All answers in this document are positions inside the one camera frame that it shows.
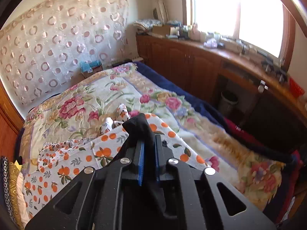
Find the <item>black garment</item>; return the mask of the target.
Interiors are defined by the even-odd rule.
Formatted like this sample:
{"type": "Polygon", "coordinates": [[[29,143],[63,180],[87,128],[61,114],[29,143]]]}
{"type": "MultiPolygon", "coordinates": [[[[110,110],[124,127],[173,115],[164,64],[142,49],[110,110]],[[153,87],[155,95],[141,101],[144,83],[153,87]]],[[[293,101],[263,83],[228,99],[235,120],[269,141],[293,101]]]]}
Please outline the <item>black garment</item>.
{"type": "Polygon", "coordinates": [[[129,134],[118,155],[109,164],[127,157],[130,165],[122,171],[120,192],[120,220],[123,227],[156,227],[176,218],[167,207],[161,177],[166,173],[166,142],[161,140],[160,181],[156,180],[155,133],[151,130],[144,114],[132,117],[123,123],[129,134]],[[142,186],[138,185],[138,160],[140,142],[144,142],[144,175],[142,186]]]}

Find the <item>floral bed blanket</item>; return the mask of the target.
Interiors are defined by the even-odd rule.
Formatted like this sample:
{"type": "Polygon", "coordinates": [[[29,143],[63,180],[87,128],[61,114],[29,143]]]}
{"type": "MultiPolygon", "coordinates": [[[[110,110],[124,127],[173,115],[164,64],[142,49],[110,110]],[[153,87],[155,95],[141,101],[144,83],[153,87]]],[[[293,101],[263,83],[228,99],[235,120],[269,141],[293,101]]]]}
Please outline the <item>floral bed blanket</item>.
{"type": "Polygon", "coordinates": [[[36,215],[85,167],[108,165],[129,136],[122,123],[138,114],[175,158],[200,170],[212,167],[260,210],[275,198],[283,163],[249,150],[184,96],[127,63],[93,75],[27,115],[20,151],[28,214],[36,215]]]}

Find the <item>dark waste bin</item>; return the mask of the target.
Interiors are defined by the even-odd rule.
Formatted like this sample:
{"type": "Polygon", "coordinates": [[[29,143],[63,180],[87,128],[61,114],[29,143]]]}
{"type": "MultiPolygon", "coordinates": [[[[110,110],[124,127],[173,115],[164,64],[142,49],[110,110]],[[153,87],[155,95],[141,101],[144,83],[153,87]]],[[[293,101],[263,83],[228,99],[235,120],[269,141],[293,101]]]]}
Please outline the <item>dark waste bin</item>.
{"type": "Polygon", "coordinates": [[[224,116],[229,115],[237,105],[239,99],[236,94],[229,90],[221,92],[221,100],[219,102],[218,111],[224,116]]]}

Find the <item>orange-print white cloth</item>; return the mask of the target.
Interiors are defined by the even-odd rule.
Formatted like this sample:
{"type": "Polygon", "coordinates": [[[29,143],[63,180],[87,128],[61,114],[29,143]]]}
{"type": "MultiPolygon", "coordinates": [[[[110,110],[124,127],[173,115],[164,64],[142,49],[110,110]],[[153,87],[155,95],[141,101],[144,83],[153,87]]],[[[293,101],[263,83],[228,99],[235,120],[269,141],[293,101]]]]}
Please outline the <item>orange-print white cloth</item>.
{"type": "Polygon", "coordinates": [[[34,108],[26,117],[20,154],[23,159],[22,193],[33,218],[85,167],[109,164],[128,138],[127,119],[144,114],[176,158],[201,169],[211,164],[213,152],[200,140],[208,121],[192,108],[176,112],[158,103],[116,104],[109,114],[91,104],[68,100],[49,110],[34,108]]]}

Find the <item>wooden sideboard cabinet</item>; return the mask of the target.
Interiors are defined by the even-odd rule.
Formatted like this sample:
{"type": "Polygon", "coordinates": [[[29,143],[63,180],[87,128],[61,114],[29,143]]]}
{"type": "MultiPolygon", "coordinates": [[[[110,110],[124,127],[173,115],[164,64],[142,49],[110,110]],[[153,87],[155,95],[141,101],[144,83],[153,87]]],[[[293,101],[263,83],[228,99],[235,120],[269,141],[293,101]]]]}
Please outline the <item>wooden sideboard cabinet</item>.
{"type": "Polygon", "coordinates": [[[235,120],[248,131],[268,126],[278,130],[305,130],[306,109],[286,85],[255,63],[222,49],[179,39],[137,35],[137,51],[159,74],[200,99],[217,106],[229,81],[252,99],[235,120]]]}

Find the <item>blue item at headboard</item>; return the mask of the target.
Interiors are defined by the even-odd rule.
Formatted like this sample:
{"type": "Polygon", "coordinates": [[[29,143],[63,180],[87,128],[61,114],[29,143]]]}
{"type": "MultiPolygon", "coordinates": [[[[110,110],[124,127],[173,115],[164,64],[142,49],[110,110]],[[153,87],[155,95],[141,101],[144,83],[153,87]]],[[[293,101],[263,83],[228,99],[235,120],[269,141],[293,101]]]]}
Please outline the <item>blue item at headboard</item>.
{"type": "Polygon", "coordinates": [[[79,67],[82,73],[91,73],[93,72],[94,68],[101,67],[101,66],[102,66],[102,63],[99,60],[96,60],[93,62],[83,61],[79,63],[79,67]]]}

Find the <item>cardboard box on sideboard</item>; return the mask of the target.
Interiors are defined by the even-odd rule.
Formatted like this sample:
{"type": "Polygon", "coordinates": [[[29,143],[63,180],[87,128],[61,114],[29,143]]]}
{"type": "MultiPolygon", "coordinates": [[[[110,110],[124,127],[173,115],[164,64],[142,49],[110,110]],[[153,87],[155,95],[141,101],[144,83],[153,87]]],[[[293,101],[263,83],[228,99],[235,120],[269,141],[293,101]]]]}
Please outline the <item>cardboard box on sideboard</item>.
{"type": "Polygon", "coordinates": [[[152,32],[153,34],[167,36],[167,35],[176,35],[177,30],[178,28],[172,25],[154,25],[152,32]]]}

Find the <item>crumpled white tissue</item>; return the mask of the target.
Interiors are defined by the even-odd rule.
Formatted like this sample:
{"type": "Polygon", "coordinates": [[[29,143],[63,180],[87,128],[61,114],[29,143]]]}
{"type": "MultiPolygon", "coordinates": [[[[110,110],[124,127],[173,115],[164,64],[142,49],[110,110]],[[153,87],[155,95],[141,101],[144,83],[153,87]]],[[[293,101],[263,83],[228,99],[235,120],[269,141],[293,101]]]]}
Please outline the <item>crumpled white tissue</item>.
{"type": "Polygon", "coordinates": [[[218,47],[218,43],[219,41],[216,40],[215,38],[210,38],[208,39],[206,42],[203,43],[203,45],[206,47],[206,48],[217,48],[218,47]]]}

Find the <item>pink figurine on sideboard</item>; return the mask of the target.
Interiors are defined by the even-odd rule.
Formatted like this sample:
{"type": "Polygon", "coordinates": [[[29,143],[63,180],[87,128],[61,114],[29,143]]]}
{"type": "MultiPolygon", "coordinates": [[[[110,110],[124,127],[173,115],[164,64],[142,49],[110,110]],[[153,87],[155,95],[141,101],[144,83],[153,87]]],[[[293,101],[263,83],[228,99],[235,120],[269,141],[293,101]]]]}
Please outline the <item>pink figurine on sideboard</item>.
{"type": "Polygon", "coordinates": [[[198,30],[198,24],[194,23],[188,28],[188,37],[190,40],[200,41],[201,32],[198,30]]]}

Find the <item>folded patterned cloth on sideboard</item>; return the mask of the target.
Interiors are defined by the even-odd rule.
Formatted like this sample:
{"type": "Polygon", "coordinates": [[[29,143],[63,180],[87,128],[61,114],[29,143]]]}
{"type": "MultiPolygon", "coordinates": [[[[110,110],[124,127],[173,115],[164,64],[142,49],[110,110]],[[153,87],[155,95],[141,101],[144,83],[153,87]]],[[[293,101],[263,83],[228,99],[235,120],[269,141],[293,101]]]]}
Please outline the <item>folded patterned cloth on sideboard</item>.
{"type": "Polygon", "coordinates": [[[162,26],[162,22],[156,19],[142,19],[134,21],[133,26],[138,30],[147,32],[150,31],[154,26],[162,26]]]}

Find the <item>white cream folded cloth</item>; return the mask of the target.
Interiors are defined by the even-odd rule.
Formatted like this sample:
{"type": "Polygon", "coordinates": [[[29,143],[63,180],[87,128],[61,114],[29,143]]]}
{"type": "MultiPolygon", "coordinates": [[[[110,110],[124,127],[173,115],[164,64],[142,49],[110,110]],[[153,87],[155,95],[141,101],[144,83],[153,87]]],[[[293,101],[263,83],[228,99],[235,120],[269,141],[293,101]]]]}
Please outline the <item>white cream folded cloth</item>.
{"type": "Polygon", "coordinates": [[[27,223],[30,221],[30,218],[26,210],[26,202],[24,200],[22,188],[23,188],[23,175],[21,172],[19,172],[16,182],[17,202],[19,207],[19,214],[21,217],[21,223],[23,228],[25,228],[27,223]]]}

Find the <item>gold patterned folded cloth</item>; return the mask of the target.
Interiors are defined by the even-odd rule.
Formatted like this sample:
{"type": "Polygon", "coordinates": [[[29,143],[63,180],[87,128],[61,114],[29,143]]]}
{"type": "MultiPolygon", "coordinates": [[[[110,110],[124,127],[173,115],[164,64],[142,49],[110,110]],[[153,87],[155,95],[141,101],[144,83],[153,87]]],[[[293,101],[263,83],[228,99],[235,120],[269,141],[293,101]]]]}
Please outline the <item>gold patterned folded cloth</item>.
{"type": "Polygon", "coordinates": [[[19,169],[16,165],[12,162],[9,163],[9,194],[10,200],[12,204],[12,212],[14,219],[17,223],[19,229],[24,229],[21,215],[19,212],[19,205],[18,205],[18,193],[17,193],[17,180],[19,176],[19,169]]]}

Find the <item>red-brown louvered wardrobe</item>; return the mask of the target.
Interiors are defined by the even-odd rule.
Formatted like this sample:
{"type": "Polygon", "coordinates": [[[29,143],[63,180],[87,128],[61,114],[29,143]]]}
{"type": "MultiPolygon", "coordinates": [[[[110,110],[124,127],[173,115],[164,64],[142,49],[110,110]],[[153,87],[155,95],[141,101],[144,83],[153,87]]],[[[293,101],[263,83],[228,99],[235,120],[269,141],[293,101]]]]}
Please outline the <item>red-brown louvered wardrobe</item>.
{"type": "Polygon", "coordinates": [[[1,156],[14,162],[19,156],[24,119],[16,110],[1,82],[1,156]]]}

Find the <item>sheer circle-pattern curtain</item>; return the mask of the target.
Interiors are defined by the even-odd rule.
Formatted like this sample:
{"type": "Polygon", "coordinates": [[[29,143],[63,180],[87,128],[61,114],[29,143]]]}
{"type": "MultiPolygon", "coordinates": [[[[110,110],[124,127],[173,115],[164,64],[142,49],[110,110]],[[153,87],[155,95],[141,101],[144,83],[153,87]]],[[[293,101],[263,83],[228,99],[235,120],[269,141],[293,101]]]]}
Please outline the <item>sheer circle-pattern curtain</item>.
{"type": "Polygon", "coordinates": [[[80,63],[129,56],[127,0],[45,0],[1,30],[1,76],[24,107],[74,82],[80,63]]]}

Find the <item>window with wooden frame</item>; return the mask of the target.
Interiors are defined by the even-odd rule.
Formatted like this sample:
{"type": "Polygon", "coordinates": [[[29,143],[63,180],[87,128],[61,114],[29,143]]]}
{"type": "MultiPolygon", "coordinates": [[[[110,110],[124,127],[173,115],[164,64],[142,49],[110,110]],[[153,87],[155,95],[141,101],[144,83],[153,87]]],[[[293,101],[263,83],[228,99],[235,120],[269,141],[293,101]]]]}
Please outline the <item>window with wooden frame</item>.
{"type": "Polygon", "coordinates": [[[281,0],[183,0],[184,19],[201,34],[240,40],[287,68],[295,20],[281,0]]]}

